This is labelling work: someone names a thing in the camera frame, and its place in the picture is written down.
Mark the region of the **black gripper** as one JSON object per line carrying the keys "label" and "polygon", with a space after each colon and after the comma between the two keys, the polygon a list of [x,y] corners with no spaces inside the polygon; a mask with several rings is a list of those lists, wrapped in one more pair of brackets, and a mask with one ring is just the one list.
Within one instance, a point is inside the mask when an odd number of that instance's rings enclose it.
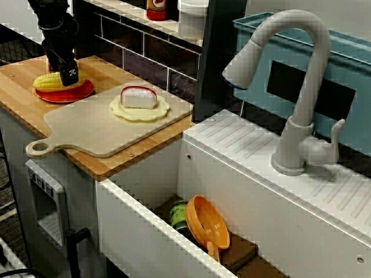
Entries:
{"label": "black gripper", "polygon": [[78,23],[75,19],[64,19],[63,25],[53,30],[43,30],[42,46],[46,52],[49,72],[60,72],[63,86],[78,83],[76,64],[62,64],[74,59],[73,50],[78,42]]}

